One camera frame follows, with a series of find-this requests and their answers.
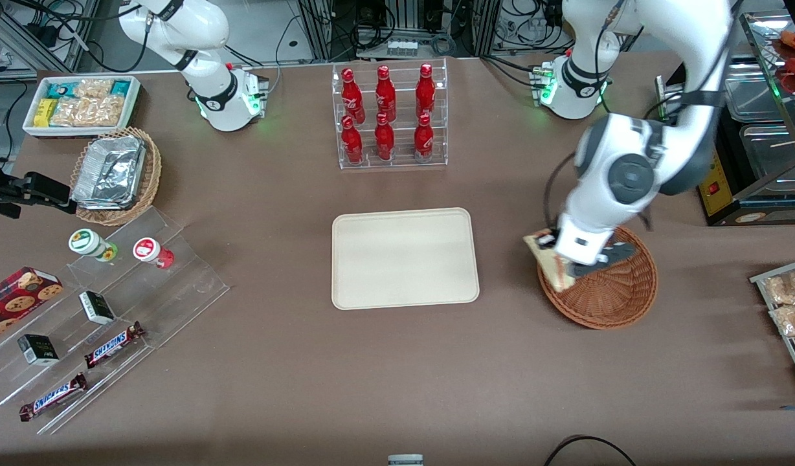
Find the snickers bar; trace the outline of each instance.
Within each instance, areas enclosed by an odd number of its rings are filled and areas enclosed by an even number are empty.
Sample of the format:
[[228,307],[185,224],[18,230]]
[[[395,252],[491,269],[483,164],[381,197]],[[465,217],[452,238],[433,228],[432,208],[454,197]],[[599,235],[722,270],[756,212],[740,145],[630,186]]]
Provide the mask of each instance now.
[[84,360],[87,361],[87,369],[95,368],[99,362],[113,356],[117,351],[126,347],[130,342],[144,334],[145,331],[141,328],[139,322],[136,321],[109,342],[104,343],[104,345],[101,345],[101,347],[95,351],[87,354],[87,356],[84,357]]
[[52,405],[60,403],[60,401],[63,401],[64,398],[74,394],[75,392],[81,392],[81,390],[87,390],[87,379],[84,378],[84,374],[79,373],[78,375],[75,375],[74,379],[47,393],[43,396],[43,398],[39,398],[34,403],[27,403],[26,405],[23,405],[21,407],[20,413],[21,421],[30,421],[32,418],[41,414],[43,410]]

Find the brown tabletop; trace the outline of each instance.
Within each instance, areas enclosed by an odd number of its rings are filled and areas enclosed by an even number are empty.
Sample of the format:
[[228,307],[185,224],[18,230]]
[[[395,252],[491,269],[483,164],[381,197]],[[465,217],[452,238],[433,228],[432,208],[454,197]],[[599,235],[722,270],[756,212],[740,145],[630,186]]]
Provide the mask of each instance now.
[[[623,55],[610,108],[642,115],[677,65]],[[659,197],[655,231],[629,224],[658,265],[654,309],[624,330],[579,327],[546,301],[521,237],[602,110],[566,121],[481,61],[449,66],[450,164],[397,173],[339,171],[330,66],[285,69],[267,118],[237,133],[199,117],[179,74],[141,74],[137,126],[164,159],[155,206],[232,290],[54,436],[0,409],[0,464],[540,464],[572,434],[643,465],[795,464],[795,412],[778,410],[795,369],[747,280],[795,260],[795,227],[708,228],[693,192]],[[83,146],[27,138],[16,171],[68,180]],[[561,174],[554,209],[573,183]],[[472,216],[477,301],[333,307],[336,216],[454,206]],[[0,280],[74,260],[78,227],[38,206],[0,218]]]

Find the white robotic arm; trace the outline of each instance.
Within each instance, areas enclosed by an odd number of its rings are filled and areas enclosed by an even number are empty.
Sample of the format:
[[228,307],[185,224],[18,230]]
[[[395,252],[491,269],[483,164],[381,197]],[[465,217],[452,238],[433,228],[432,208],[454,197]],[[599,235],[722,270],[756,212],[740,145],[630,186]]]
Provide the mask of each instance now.
[[[602,4],[610,15],[599,16],[592,39],[581,32],[590,24],[578,27],[575,14],[590,23],[590,12],[601,14]],[[601,83],[619,51],[616,38],[605,29],[596,76],[594,47],[602,27],[644,26],[678,53],[687,71],[685,104],[677,126],[610,114],[592,125],[579,142],[575,158],[579,183],[560,215],[555,253],[593,265],[607,259],[601,251],[614,228],[642,212],[659,192],[679,194],[705,178],[711,163],[708,146],[722,106],[732,15],[726,0],[564,0],[563,8],[566,20],[584,39],[576,43],[569,59],[557,59],[552,67],[555,82],[548,107],[558,115],[582,118],[596,106]]]
[[122,30],[181,71],[203,117],[220,131],[234,131],[264,116],[267,82],[232,70],[215,51],[228,43],[228,20],[206,0],[140,0],[143,8],[119,18]]

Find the coca-cola bottle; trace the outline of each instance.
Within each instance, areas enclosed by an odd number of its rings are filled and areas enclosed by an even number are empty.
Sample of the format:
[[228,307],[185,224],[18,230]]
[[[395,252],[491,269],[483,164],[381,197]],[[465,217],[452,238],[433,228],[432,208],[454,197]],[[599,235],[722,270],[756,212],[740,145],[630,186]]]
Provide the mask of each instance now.
[[360,87],[354,82],[354,72],[351,68],[345,68],[341,71],[343,77],[343,106],[346,109],[346,114],[354,118],[357,124],[363,124],[366,121],[366,111],[363,109],[363,93],[360,92]]
[[377,114],[377,127],[374,129],[374,138],[377,141],[377,156],[381,160],[388,162],[392,160],[395,148],[395,132],[389,124],[389,118],[385,112]]
[[435,109],[435,82],[432,80],[432,65],[424,63],[421,65],[421,79],[418,80],[418,87],[415,88],[415,112],[421,118],[424,112],[432,115]]
[[390,122],[395,121],[398,103],[395,85],[389,78],[389,67],[386,65],[377,66],[377,89],[374,89],[374,95],[377,97],[377,111],[384,112]]
[[420,163],[429,162],[432,157],[432,138],[434,133],[429,126],[429,114],[424,112],[418,118],[418,127],[415,128],[415,160]]
[[360,165],[363,163],[363,140],[360,139],[360,132],[354,127],[354,120],[348,115],[343,115],[341,124],[343,124],[341,139],[348,163]]

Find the woven basket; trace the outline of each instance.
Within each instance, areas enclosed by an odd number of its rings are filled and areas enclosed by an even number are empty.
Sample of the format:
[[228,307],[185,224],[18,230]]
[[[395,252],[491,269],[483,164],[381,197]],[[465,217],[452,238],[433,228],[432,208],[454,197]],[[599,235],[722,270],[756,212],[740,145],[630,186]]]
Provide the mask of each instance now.
[[539,267],[539,282],[550,301],[567,318],[585,327],[627,327],[646,315],[656,299],[657,271],[648,248],[623,227],[616,229],[611,241],[635,245],[634,256],[578,278],[561,293],[546,281]]
[[[105,227],[118,227],[136,219],[153,203],[155,192],[159,189],[159,177],[161,176],[161,154],[159,153],[159,148],[155,147],[153,139],[147,133],[137,128],[119,129],[101,137],[120,138],[122,136],[135,136],[147,144],[147,153],[144,156],[144,167],[141,168],[141,181],[136,203],[128,210],[87,210],[78,207],[75,215],[81,220],[105,225]],[[69,177],[70,189],[75,187],[75,182],[78,180],[81,164],[84,163],[86,154],[87,148],[85,147],[81,151],[81,157],[78,158],[78,162],[75,163],[72,176]]]

